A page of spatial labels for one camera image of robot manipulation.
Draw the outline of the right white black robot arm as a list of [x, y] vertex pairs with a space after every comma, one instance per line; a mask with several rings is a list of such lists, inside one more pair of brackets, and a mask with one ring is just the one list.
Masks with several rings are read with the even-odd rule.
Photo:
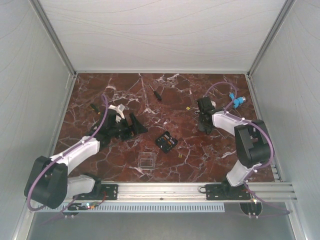
[[197, 105], [199, 131], [209, 135], [214, 129], [222, 129], [235, 137], [237, 161], [219, 189], [225, 198], [232, 199], [243, 191], [254, 172], [271, 163], [275, 155], [272, 141], [262, 120], [248, 120], [218, 109], [209, 96], [199, 98]]

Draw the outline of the black fuse box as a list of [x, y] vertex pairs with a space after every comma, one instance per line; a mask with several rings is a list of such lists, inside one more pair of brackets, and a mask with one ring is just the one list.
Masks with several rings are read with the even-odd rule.
[[165, 131], [155, 140], [155, 144], [165, 153], [170, 152], [177, 144], [178, 140], [171, 136], [168, 131]]

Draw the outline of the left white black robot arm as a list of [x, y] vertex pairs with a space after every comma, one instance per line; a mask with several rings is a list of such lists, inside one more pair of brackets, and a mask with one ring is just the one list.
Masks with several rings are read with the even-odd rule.
[[139, 133], [139, 121], [129, 114], [131, 124], [119, 110], [108, 109], [89, 132], [65, 151], [51, 157], [38, 157], [31, 169], [24, 195], [31, 211], [40, 208], [31, 206], [31, 201], [43, 207], [55, 209], [66, 198], [87, 195], [99, 198], [103, 193], [101, 179], [91, 173], [70, 177], [70, 173], [89, 157], [106, 148], [113, 138], [126, 141]]

